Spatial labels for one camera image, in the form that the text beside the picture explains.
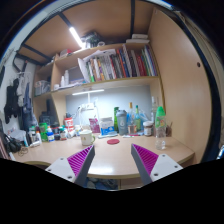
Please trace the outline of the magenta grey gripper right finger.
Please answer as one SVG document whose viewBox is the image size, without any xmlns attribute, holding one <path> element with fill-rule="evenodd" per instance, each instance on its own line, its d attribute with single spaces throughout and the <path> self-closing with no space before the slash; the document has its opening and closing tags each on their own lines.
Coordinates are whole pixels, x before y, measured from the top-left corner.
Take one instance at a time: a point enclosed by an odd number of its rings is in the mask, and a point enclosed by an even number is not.
<svg viewBox="0 0 224 224">
<path fill-rule="evenodd" d="M 131 155 L 143 185 L 148 185 L 182 169 L 182 166 L 167 154 L 157 155 L 136 144 L 131 145 Z"/>
</svg>

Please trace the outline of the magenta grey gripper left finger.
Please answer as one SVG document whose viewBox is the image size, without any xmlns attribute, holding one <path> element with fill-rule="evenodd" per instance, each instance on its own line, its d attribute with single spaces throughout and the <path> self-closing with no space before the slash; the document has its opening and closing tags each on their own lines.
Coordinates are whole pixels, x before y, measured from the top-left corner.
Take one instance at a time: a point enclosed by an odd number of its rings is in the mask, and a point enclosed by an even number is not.
<svg viewBox="0 0 224 224">
<path fill-rule="evenodd" d="M 46 168 L 46 171 L 76 185 L 83 186 L 94 156 L 95 147 L 91 145 L 68 158 L 58 158 Z"/>
</svg>

